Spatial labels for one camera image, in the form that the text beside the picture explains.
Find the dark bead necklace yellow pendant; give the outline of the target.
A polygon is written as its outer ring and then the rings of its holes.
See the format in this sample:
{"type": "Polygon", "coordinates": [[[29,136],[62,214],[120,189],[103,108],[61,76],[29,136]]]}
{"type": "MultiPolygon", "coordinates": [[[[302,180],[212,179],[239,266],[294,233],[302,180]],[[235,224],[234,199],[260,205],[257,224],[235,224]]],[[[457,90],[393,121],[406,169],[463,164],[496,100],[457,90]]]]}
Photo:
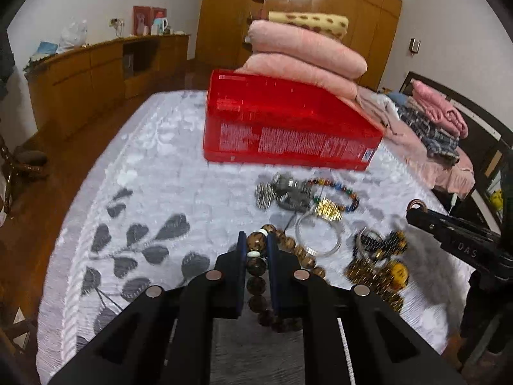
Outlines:
{"type": "Polygon", "coordinates": [[[362,284],[399,313],[404,299],[400,292],[409,283],[409,269],[403,261],[408,242],[402,230],[383,236],[363,228],[355,235],[353,259],[344,274],[354,284],[362,284]]]}

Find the silver bangle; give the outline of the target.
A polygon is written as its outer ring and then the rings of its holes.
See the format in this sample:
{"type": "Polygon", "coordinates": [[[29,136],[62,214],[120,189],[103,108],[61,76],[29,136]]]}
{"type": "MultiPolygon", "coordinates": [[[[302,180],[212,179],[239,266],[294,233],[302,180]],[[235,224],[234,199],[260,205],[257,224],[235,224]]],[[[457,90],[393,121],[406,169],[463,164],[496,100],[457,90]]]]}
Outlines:
{"type": "Polygon", "coordinates": [[[324,258],[342,248],[344,224],[341,220],[329,220],[311,210],[298,219],[295,234],[308,255],[324,258]]]}

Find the silver metal watch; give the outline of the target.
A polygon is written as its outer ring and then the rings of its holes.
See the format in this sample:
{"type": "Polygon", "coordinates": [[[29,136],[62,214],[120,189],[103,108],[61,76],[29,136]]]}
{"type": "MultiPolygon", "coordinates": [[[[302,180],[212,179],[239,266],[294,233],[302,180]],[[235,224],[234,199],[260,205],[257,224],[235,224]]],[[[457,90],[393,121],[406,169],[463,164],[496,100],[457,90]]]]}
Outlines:
{"type": "Polygon", "coordinates": [[[275,204],[282,210],[306,213],[311,207],[311,186],[291,174],[276,174],[269,182],[256,185],[255,199],[261,210],[275,204]]]}

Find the grey floral bedspread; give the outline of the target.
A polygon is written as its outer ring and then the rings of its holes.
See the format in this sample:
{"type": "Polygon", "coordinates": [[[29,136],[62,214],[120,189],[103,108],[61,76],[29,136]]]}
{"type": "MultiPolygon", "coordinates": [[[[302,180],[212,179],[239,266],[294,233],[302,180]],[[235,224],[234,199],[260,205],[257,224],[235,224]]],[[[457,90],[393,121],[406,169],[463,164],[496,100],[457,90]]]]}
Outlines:
{"type": "MultiPolygon", "coordinates": [[[[202,91],[150,97],[89,172],[47,270],[38,315],[42,383],[149,285],[185,285],[210,270],[240,232],[270,223],[295,234],[291,213],[256,206],[256,185],[273,178],[276,167],[204,159],[205,103],[202,91]]],[[[362,228],[405,232],[409,283],[401,315],[435,350],[444,350],[459,329],[471,270],[406,222],[412,199],[442,210],[431,191],[386,143],[363,172],[288,168],[287,173],[297,179],[331,178],[359,197],[357,211],[342,220],[342,248],[318,260],[330,284],[349,287],[344,270],[362,228]]]]}

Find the dark wooden headboard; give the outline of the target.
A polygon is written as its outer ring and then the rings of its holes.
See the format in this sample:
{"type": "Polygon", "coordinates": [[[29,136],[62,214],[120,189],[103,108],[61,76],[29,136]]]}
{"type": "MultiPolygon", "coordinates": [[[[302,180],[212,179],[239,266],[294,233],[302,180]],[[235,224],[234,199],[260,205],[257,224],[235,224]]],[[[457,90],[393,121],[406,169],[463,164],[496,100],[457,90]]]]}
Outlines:
{"type": "Polygon", "coordinates": [[[413,80],[418,80],[440,93],[456,107],[469,128],[469,136],[460,146],[471,160],[475,185],[471,197],[481,215],[502,224],[502,211],[497,202],[491,199],[493,193],[501,189],[501,172],[508,153],[512,149],[512,131],[484,108],[445,85],[409,72],[401,85],[400,92],[410,95],[413,80]]]}

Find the pink folded clothes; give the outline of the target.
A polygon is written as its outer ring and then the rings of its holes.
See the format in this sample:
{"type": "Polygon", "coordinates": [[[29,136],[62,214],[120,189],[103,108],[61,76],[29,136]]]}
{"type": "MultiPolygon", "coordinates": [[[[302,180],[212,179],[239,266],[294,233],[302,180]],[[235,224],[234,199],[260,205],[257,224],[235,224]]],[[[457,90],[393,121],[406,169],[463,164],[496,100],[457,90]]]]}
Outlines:
{"type": "Polygon", "coordinates": [[[454,137],[464,139],[469,136],[468,125],[463,116],[445,97],[422,81],[413,79],[410,83],[413,98],[424,108],[424,113],[431,121],[454,137]]]}

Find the red tin box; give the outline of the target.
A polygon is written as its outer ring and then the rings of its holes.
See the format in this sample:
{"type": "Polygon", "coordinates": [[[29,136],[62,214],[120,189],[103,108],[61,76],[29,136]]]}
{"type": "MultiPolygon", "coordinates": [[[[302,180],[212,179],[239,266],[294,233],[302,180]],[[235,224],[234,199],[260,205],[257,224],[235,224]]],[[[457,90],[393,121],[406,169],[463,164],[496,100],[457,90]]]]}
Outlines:
{"type": "Polygon", "coordinates": [[[358,108],[314,85],[214,70],[204,157],[218,163],[367,169],[383,133],[358,108]]]}

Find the lower pink folded quilt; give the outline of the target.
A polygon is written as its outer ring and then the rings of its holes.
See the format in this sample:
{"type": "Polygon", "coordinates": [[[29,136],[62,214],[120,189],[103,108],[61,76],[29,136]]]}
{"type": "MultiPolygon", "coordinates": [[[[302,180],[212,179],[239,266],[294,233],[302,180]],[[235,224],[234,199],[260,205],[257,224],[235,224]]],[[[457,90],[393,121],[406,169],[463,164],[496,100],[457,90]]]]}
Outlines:
{"type": "Polygon", "coordinates": [[[283,54],[257,53],[251,55],[245,64],[235,72],[302,82],[323,88],[338,98],[347,100],[357,98],[357,85],[354,82],[283,54]]]}

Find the pink folded quilt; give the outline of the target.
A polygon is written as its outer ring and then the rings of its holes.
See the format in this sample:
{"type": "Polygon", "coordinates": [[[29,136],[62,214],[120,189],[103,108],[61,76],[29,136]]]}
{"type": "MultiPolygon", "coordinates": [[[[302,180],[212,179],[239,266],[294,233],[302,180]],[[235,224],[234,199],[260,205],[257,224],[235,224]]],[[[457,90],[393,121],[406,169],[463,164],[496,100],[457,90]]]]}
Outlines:
{"type": "Polygon", "coordinates": [[[255,52],[291,56],[346,78],[359,78],[368,68],[351,48],[294,25],[256,20],[249,26],[249,40],[255,52]]]}
{"type": "Polygon", "coordinates": [[[357,85],[354,82],[283,54],[257,53],[251,55],[245,64],[235,72],[302,82],[323,88],[338,98],[347,100],[357,98],[357,85]]]}

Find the upper pink folded quilt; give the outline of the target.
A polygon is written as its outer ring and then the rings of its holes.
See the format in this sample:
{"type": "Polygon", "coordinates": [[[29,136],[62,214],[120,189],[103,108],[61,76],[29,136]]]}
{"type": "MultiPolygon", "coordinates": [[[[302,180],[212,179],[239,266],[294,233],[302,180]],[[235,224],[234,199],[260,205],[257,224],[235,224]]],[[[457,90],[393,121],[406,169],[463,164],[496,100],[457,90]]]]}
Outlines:
{"type": "Polygon", "coordinates": [[[255,52],[291,56],[346,78],[359,78],[368,68],[351,48],[294,25],[256,20],[249,26],[249,40],[255,52]]]}

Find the blue white kettle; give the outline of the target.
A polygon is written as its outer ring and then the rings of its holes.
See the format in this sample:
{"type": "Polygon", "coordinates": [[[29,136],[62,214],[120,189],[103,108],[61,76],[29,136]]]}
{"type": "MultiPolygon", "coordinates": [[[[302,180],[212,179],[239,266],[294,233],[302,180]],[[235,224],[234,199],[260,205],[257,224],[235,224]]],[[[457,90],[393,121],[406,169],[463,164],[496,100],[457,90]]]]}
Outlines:
{"type": "Polygon", "coordinates": [[[165,15],[162,11],[157,11],[154,16],[151,34],[153,36],[164,35],[164,31],[166,30],[166,28],[168,26],[169,26],[169,22],[168,22],[167,17],[165,17],[165,15]]]}

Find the yellow brown spotted blanket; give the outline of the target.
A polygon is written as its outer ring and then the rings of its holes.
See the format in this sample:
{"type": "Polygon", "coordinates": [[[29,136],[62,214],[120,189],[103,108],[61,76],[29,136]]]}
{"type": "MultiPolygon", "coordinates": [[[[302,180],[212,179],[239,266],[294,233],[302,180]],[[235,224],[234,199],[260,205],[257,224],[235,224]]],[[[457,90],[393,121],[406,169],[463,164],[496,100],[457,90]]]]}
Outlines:
{"type": "Polygon", "coordinates": [[[348,18],[336,14],[269,11],[267,18],[273,23],[294,25],[339,41],[349,28],[348,18]]]}

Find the red photo frames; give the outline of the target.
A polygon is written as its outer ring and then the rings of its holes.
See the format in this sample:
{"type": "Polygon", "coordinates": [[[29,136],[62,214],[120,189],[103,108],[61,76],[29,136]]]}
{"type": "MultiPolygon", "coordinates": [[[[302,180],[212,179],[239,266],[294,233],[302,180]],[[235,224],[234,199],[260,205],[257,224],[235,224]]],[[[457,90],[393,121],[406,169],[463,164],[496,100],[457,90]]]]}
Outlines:
{"type": "Polygon", "coordinates": [[[132,34],[143,36],[145,29],[150,32],[154,20],[160,17],[167,17],[166,8],[135,5],[132,9],[132,34]]]}

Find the wooden wardrobe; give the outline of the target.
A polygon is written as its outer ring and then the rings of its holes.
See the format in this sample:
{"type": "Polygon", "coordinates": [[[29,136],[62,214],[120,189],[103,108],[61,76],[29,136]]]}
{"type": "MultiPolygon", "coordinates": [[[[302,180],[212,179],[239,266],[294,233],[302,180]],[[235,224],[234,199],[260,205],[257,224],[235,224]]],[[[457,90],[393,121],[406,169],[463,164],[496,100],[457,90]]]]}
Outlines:
{"type": "Polygon", "coordinates": [[[202,0],[195,59],[234,70],[252,53],[249,25],[276,18],[326,31],[367,62],[357,83],[378,90],[397,32],[402,0],[202,0]]]}

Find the wall light switch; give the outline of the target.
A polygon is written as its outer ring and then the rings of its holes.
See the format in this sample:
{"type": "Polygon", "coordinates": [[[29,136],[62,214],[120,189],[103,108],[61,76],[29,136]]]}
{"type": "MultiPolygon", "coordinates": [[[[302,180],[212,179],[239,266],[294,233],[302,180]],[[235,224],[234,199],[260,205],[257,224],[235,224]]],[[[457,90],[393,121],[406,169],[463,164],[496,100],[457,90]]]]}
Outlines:
{"type": "Polygon", "coordinates": [[[409,52],[411,54],[417,54],[420,50],[421,41],[417,38],[411,38],[409,41],[409,52]]]}

